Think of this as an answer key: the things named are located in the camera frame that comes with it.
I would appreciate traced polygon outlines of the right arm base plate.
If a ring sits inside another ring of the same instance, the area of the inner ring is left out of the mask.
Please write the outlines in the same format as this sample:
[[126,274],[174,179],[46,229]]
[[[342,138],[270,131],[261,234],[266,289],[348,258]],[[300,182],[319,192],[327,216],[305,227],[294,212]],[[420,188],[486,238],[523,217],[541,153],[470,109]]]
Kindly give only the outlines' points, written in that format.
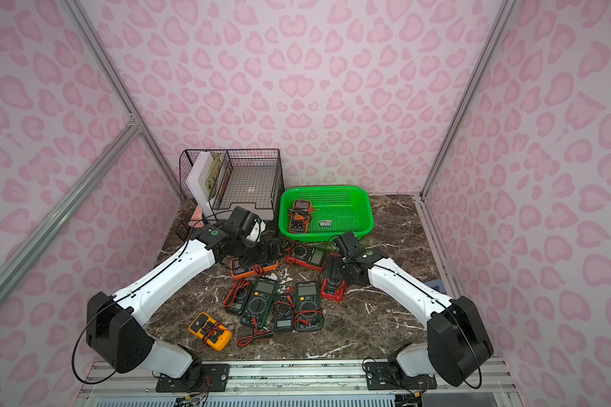
[[397,364],[390,361],[376,361],[373,358],[362,362],[369,390],[411,390],[426,392],[437,388],[436,376],[424,374],[407,376]]

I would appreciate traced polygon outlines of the orange multimeter tall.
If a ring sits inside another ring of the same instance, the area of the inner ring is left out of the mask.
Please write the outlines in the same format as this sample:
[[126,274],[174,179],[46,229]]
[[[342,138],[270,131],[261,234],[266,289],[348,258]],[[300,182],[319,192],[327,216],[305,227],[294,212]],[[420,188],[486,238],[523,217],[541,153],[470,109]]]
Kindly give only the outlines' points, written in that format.
[[312,221],[312,210],[313,207],[311,201],[302,199],[295,200],[293,207],[289,210],[289,233],[307,233],[309,225]]

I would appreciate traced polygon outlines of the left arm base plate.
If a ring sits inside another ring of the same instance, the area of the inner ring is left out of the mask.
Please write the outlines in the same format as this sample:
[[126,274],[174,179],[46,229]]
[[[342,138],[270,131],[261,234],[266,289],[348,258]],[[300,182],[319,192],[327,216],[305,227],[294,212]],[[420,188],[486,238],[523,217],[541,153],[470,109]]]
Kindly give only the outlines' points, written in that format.
[[156,393],[201,393],[224,392],[230,372],[229,364],[200,363],[190,366],[180,378],[160,374],[156,383]]

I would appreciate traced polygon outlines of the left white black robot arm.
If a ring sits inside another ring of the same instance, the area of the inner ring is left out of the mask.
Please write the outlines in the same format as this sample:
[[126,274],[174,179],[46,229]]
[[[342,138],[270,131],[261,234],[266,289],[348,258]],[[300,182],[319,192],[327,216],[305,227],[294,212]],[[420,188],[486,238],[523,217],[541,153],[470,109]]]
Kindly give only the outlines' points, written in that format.
[[157,392],[196,392],[207,384],[202,360],[185,348],[149,335],[144,327],[180,288],[194,277],[237,258],[241,266],[275,260],[278,239],[265,239],[265,222],[242,207],[226,220],[194,229],[175,254],[139,280],[108,295],[88,300],[87,324],[79,339],[116,373],[144,369],[158,374]]

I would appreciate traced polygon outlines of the red small Delixi multimeter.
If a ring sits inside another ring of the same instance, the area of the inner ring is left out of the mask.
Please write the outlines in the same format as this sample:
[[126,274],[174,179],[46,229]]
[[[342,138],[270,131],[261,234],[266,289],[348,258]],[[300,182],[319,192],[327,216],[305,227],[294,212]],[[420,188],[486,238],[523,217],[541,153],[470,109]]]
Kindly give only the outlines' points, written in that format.
[[346,278],[344,265],[338,257],[326,261],[323,272],[321,296],[324,299],[341,303],[346,297],[349,283]]

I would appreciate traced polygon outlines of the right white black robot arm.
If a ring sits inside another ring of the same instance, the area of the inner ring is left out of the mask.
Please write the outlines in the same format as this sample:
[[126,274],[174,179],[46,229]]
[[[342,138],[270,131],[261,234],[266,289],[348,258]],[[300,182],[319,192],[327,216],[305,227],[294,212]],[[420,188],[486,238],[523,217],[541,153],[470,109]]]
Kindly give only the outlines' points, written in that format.
[[426,344],[409,344],[392,354],[402,376],[432,374],[458,387],[481,373],[494,349],[472,300],[452,298],[427,286],[383,251],[365,248],[354,232],[336,236],[334,244],[351,282],[388,294],[425,328]]

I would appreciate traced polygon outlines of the black wire desk organizer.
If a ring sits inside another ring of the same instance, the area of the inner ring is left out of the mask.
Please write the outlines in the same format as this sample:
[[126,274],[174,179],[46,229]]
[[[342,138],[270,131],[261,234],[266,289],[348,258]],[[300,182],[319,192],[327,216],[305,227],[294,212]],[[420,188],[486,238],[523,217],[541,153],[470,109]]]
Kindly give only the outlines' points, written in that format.
[[284,192],[279,149],[186,149],[179,157],[183,200],[176,233],[226,220],[240,206],[278,228]]

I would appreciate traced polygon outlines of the green plastic basket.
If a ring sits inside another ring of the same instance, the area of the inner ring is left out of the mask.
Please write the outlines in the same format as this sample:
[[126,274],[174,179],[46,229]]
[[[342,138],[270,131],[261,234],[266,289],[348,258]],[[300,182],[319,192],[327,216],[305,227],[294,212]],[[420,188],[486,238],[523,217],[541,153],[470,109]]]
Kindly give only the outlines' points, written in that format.
[[[289,230],[289,211],[298,200],[312,204],[312,218],[304,233]],[[290,188],[281,196],[278,228],[286,237],[304,243],[330,242],[333,237],[345,232],[354,232],[357,237],[364,237],[374,228],[373,210],[368,193],[360,187],[339,185]]]

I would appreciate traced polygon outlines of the orange wide multimeter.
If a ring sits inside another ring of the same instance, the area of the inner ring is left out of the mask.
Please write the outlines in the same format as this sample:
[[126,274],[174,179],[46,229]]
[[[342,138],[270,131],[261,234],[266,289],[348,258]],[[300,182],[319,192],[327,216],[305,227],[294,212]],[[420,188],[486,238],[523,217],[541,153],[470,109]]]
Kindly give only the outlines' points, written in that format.
[[254,263],[251,260],[234,258],[230,262],[229,272],[232,279],[237,281],[254,276],[263,276],[270,271],[276,270],[279,266],[279,259],[270,259],[260,263]]

